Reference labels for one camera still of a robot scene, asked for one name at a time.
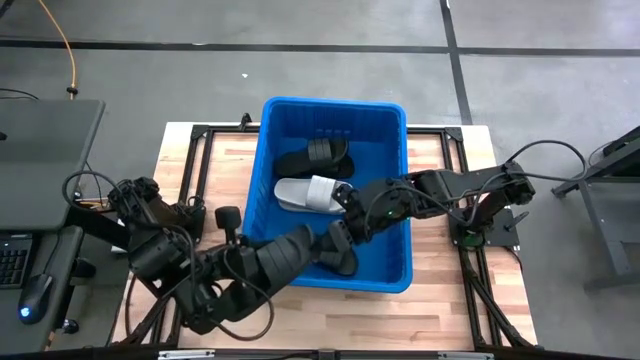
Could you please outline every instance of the blue plastic bin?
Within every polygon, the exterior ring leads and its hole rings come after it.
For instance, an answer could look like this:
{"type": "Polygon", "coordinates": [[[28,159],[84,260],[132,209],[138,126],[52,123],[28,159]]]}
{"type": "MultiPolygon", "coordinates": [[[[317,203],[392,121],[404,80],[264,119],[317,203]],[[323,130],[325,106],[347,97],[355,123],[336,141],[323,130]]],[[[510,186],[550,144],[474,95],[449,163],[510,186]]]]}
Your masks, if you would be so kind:
{"type": "MultiPolygon", "coordinates": [[[[355,174],[345,181],[362,187],[380,177],[408,172],[407,124],[404,110],[395,104],[276,97],[262,112],[243,233],[253,241],[273,239],[296,225],[309,224],[316,234],[340,216],[283,210],[273,194],[278,179],[273,162],[280,155],[304,149],[309,139],[345,137],[355,174]]],[[[355,247],[360,266],[344,277],[315,265],[294,285],[399,293],[411,284],[411,229],[409,221],[376,234],[355,247]]]]}

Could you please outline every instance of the wooden table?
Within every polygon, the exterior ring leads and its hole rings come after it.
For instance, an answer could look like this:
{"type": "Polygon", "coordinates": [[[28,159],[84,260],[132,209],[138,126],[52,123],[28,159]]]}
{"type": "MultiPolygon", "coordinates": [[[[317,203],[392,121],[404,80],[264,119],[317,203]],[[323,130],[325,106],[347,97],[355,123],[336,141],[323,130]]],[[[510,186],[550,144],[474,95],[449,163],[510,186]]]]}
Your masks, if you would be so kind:
{"type": "MultiPolygon", "coordinates": [[[[193,123],[168,123],[154,179],[168,203],[178,198],[193,123]]],[[[471,170],[495,165],[486,126],[463,126],[464,144],[471,170]]],[[[256,134],[217,134],[205,191],[209,209],[200,248],[224,242],[213,209],[234,205],[244,214],[256,148],[256,134]]],[[[410,135],[409,171],[444,167],[436,136],[410,135]]],[[[452,146],[454,163],[457,163],[452,146]]],[[[198,173],[202,145],[194,174],[198,173]]],[[[195,188],[194,175],[191,189],[195,188]]],[[[379,294],[333,289],[286,287],[273,297],[276,308],[271,331],[262,339],[239,342],[219,330],[197,335],[182,329],[180,347],[201,348],[333,348],[343,350],[464,350],[472,341],[457,251],[449,241],[445,216],[412,220],[413,283],[401,294],[379,294]]],[[[487,248],[487,262],[497,303],[529,341],[535,333],[518,263],[502,248],[487,248]]],[[[481,325],[489,341],[487,316],[479,298],[481,325]]],[[[144,317],[154,299],[141,285],[134,287],[132,326],[144,317]]],[[[172,311],[168,313],[168,323],[172,311]]],[[[243,335],[265,325],[266,306],[238,323],[226,325],[243,335]]],[[[124,307],[117,320],[114,341],[124,338],[124,307]]]]}

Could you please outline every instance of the gray floor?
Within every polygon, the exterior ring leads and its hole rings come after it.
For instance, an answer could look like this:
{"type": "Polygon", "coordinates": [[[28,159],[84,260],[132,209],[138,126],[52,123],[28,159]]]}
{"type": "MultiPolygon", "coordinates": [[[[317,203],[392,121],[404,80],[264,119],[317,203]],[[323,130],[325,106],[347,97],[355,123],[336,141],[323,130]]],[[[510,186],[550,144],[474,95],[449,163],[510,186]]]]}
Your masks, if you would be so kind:
{"type": "MultiPolygon", "coordinates": [[[[74,39],[447,43],[436,0],[50,2],[74,39]]],[[[640,48],[640,5],[635,0],[450,0],[450,5],[460,46],[640,48]]],[[[14,4],[0,20],[0,35],[56,38],[33,0],[14,4]]],[[[63,50],[1,51],[0,86],[42,98],[65,96],[69,64],[63,50]]],[[[114,178],[153,173],[166,122],[237,121],[246,111],[258,120],[264,102],[276,95],[393,101],[405,108],[410,123],[460,124],[448,55],[111,50],[75,54],[81,97],[107,102],[91,163],[114,178]]],[[[499,161],[541,138],[569,141],[588,154],[639,123],[640,57],[462,56],[461,63],[473,122],[490,127],[499,161]]],[[[570,176],[579,171],[570,153],[552,147],[535,148],[523,154],[520,163],[535,172],[570,176]]],[[[640,288],[585,293],[582,284],[609,269],[582,200],[571,194],[560,201],[548,191],[554,184],[534,180],[534,185],[534,201],[516,210],[531,212],[519,232],[540,344],[554,350],[638,357],[640,288]]],[[[87,183],[87,192],[94,191],[87,183]]],[[[106,251],[96,249],[91,250],[93,256],[106,251]]],[[[110,312],[96,315],[87,309],[106,309],[108,298],[117,297],[117,292],[116,282],[105,277],[78,295],[73,311],[91,324],[85,328],[104,331],[100,336],[85,331],[54,347],[103,344],[110,312]]]]}

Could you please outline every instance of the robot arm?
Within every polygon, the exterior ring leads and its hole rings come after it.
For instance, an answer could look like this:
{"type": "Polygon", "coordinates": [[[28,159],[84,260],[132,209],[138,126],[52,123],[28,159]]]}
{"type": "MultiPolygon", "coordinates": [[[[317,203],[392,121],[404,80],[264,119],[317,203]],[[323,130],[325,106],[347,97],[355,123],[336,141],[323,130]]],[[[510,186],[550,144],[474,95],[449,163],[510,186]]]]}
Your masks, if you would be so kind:
{"type": "Polygon", "coordinates": [[[216,327],[226,332],[222,321],[245,318],[311,263],[352,275],[357,270],[353,246],[410,217],[449,213],[464,231],[483,231],[504,206],[525,204],[534,195],[531,183],[518,172],[520,166],[509,162],[465,174],[415,172],[374,180],[360,190],[341,186],[333,198],[345,215],[322,235],[301,225],[272,240],[249,240],[235,233],[239,210],[220,208],[216,221],[225,229],[226,244],[199,252],[193,239],[202,233],[202,201],[168,205],[158,185],[147,178],[120,182],[109,201],[131,234],[131,271],[156,298],[175,299],[184,326],[205,334],[216,327]],[[457,208],[461,199],[481,194],[487,196],[475,206],[457,208]],[[223,279],[231,280],[225,289],[218,285],[223,279]]]}

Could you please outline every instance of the metal frame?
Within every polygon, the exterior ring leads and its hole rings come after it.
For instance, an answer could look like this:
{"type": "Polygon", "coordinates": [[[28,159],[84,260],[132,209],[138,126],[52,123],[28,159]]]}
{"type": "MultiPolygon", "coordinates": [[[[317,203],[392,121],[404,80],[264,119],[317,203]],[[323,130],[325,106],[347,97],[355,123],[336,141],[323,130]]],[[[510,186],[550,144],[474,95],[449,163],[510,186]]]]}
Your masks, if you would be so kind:
{"type": "Polygon", "coordinates": [[[567,181],[560,186],[553,188],[551,192],[558,198],[564,198],[567,193],[573,190],[580,190],[584,200],[589,219],[596,233],[602,240],[608,252],[608,260],[615,275],[606,278],[591,280],[584,284],[585,290],[593,291],[611,287],[640,284],[640,272],[632,271],[629,264],[624,243],[638,243],[637,239],[631,237],[629,240],[611,241],[607,239],[603,229],[601,216],[596,213],[593,198],[590,193],[591,183],[640,183],[639,178],[615,177],[612,174],[623,171],[632,165],[640,163],[640,138],[633,140],[621,149],[613,152],[609,156],[592,165],[587,170],[585,179],[581,181],[567,181]]]}
{"type": "MultiPolygon", "coordinates": [[[[191,137],[189,142],[189,149],[187,151],[187,159],[185,162],[184,173],[182,177],[182,182],[180,186],[180,195],[179,201],[186,202],[187,194],[189,193],[189,187],[191,183],[191,178],[193,176],[193,167],[195,163],[196,157],[196,148],[201,139],[204,138],[204,151],[202,153],[202,162],[200,164],[200,171],[198,174],[198,180],[196,185],[196,196],[204,197],[204,190],[206,187],[207,175],[209,173],[209,162],[211,158],[211,151],[213,149],[213,140],[216,133],[258,133],[260,130],[260,125],[251,124],[251,118],[248,114],[245,114],[242,118],[242,121],[239,125],[230,124],[230,123],[220,123],[215,125],[194,125],[191,131],[191,137]]],[[[445,168],[449,170],[453,170],[453,158],[451,155],[451,151],[449,149],[449,145],[451,141],[455,142],[456,152],[458,154],[460,170],[462,172],[466,172],[469,170],[466,151],[464,148],[464,139],[462,136],[462,129],[460,127],[429,127],[429,126],[409,126],[407,128],[407,133],[410,135],[420,134],[420,135],[435,135],[440,138],[440,145],[442,148],[442,155],[444,158],[445,168]]],[[[476,260],[478,263],[479,270],[479,280],[481,286],[484,288],[484,293],[489,297],[490,301],[493,302],[492,291],[491,291],[491,282],[489,280],[489,271],[487,265],[487,259],[484,252],[484,249],[480,248],[476,253],[476,260]]],[[[464,264],[469,263],[469,254],[468,251],[462,247],[458,247],[458,255],[460,257],[460,264],[463,266],[462,269],[462,277],[464,283],[464,292],[465,292],[465,300],[467,303],[467,313],[469,315],[469,326],[471,330],[471,337],[473,340],[474,348],[477,348],[481,345],[485,345],[486,342],[482,336],[480,329],[480,318],[478,314],[478,307],[475,302],[474,296],[474,285],[472,284],[472,279],[469,276],[468,271],[464,270],[464,264]]],[[[498,326],[498,322],[495,317],[488,313],[489,316],[489,325],[491,329],[491,343],[494,345],[501,345],[502,339],[500,336],[500,330],[498,326]]],[[[160,333],[162,329],[162,325],[164,324],[164,312],[156,321],[153,327],[151,342],[152,343],[161,343],[160,341],[160,333]]],[[[178,342],[180,339],[180,325],[181,325],[181,315],[178,309],[174,311],[174,316],[171,324],[171,331],[167,337],[166,344],[170,344],[177,348],[178,342]]],[[[378,353],[377,351],[366,352],[366,353],[378,353]]],[[[408,355],[414,354],[415,352],[405,352],[400,351],[398,353],[393,352],[396,355],[408,355]]],[[[432,355],[433,352],[424,352],[423,355],[432,355]]]]}

